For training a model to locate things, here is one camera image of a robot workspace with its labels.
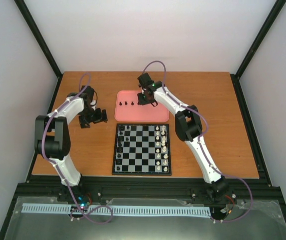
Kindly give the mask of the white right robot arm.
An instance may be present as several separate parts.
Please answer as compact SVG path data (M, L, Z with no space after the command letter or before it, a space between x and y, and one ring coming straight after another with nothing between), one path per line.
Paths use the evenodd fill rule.
M194 105L187 105L175 97L161 81L153 81L148 73L138 77L138 104L162 104L174 115L175 133L192 151L203 174L205 194L212 203L218 202L228 191L228 183L207 149L201 116Z

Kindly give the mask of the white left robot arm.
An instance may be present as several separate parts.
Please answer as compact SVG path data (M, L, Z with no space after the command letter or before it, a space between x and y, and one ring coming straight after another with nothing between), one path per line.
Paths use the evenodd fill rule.
M82 129L89 128L91 123L108 121L106 110L96 107L97 101L93 99L96 94L92 87L82 86L79 93L68 94L53 112L35 120L35 153L54 167L61 183L70 186L70 197L78 202L86 197L87 189L79 184L82 175L70 156L69 124L75 117L78 117Z

